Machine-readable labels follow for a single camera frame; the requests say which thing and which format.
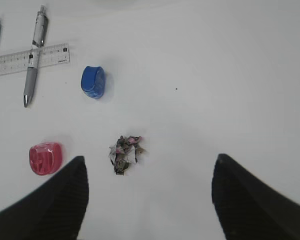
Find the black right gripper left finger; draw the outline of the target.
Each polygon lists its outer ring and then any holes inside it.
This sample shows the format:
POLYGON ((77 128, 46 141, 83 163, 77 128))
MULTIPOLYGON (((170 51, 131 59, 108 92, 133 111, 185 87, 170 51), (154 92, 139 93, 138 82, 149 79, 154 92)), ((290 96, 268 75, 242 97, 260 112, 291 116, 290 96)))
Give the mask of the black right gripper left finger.
POLYGON ((39 188, 0 211, 0 240, 76 240, 88 202, 85 158, 77 156, 39 188))

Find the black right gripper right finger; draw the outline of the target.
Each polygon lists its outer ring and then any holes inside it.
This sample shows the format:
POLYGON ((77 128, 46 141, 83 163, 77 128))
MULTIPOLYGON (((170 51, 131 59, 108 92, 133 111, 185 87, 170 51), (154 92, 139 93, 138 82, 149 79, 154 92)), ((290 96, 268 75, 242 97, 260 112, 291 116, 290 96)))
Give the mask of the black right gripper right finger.
POLYGON ((218 155, 211 198, 227 240, 300 240, 300 205, 218 155))

